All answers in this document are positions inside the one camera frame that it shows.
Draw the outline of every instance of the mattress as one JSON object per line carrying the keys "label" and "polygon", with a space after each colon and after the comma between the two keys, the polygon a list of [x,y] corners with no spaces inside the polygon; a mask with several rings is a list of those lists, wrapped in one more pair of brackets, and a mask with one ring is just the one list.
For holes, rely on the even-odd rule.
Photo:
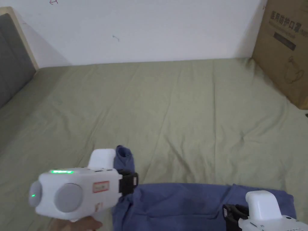
{"label": "mattress", "polygon": [[30,184],[120,144],[143,184],[281,189],[308,223],[305,113],[251,59],[40,69],[0,110],[0,227],[46,230],[50,219],[28,206]]}

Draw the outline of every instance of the blue fabric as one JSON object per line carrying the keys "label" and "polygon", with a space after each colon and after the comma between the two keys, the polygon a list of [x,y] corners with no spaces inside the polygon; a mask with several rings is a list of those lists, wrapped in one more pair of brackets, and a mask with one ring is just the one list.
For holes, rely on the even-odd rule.
{"label": "blue fabric", "polygon": [[[116,149],[115,169],[135,171],[131,151]],[[249,191],[263,190],[239,185],[141,184],[122,197],[112,212],[114,231],[225,231],[223,204],[247,205]],[[281,213],[296,218],[294,199],[285,191],[271,190]]]}

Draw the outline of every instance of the finger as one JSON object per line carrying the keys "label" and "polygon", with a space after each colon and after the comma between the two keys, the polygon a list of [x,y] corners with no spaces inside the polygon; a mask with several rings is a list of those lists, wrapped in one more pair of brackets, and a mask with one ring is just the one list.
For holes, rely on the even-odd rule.
{"label": "finger", "polygon": [[102,223],[95,220],[93,217],[84,217],[74,223],[72,223],[72,230],[85,231],[85,230],[96,230],[102,227]]}

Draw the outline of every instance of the black clamp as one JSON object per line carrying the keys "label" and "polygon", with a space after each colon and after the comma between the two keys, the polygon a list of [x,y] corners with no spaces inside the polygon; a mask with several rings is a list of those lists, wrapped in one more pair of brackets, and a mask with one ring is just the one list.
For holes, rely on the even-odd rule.
{"label": "black clamp", "polygon": [[138,173],[124,169],[117,169],[117,171],[123,176],[119,180],[119,193],[122,193],[123,196],[133,193],[138,186]]}
{"label": "black clamp", "polygon": [[225,204],[222,206],[222,212],[226,221],[227,231],[242,231],[242,229],[238,226],[238,220],[240,218],[243,220],[248,219],[248,207],[242,205]]}

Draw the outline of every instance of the gray headboard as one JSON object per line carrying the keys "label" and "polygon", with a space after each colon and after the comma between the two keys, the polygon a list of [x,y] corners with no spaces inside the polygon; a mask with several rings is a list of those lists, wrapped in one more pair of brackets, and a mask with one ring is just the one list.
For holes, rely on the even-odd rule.
{"label": "gray headboard", "polygon": [[0,108],[34,76],[34,65],[9,14],[0,15]]}

